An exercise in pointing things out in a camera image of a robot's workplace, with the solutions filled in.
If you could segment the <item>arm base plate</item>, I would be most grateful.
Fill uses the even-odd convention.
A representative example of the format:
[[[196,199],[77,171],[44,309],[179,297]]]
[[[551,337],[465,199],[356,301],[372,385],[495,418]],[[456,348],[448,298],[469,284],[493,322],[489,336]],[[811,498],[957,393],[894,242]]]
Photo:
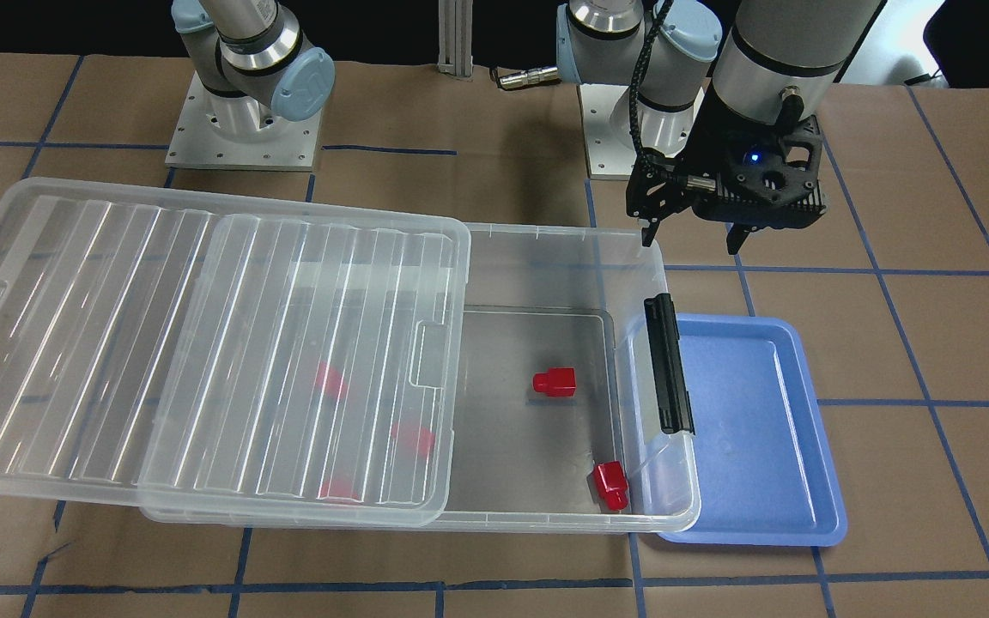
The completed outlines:
[[[250,97],[211,93],[192,76],[165,164],[196,171],[312,172],[325,111],[302,121],[275,116]]]
[[[584,83],[578,86],[578,95],[589,179],[629,179],[636,153],[629,133],[628,87]],[[703,99],[704,89],[699,88],[692,106],[678,112],[639,103],[637,118],[644,148],[655,149],[667,158],[682,153]]]

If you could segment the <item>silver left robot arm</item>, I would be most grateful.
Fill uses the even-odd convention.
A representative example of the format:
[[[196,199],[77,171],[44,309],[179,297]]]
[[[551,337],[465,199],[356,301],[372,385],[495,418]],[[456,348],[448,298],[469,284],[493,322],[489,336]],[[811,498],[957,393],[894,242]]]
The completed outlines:
[[[729,224],[735,255],[765,228],[827,214],[816,109],[879,1],[742,1],[725,25],[700,1],[568,1],[556,17],[564,82],[623,88],[625,204],[654,243],[668,216]]]

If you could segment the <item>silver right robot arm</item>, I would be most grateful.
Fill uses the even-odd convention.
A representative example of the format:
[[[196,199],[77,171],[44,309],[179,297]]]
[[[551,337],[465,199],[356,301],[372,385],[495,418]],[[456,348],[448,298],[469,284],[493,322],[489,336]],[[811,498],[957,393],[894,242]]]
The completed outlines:
[[[170,16],[223,136],[260,138],[329,101],[334,60],[278,1],[173,1]]]

